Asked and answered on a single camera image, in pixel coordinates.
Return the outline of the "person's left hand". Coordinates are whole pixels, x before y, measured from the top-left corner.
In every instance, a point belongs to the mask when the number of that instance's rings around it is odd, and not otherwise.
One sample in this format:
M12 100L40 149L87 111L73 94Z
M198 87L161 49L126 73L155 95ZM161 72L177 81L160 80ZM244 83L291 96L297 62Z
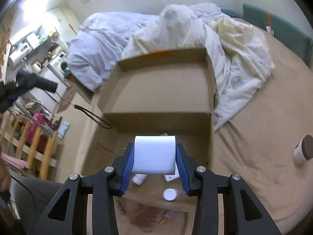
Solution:
M0 192L10 190L11 175L8 172L5 162L0 158Z

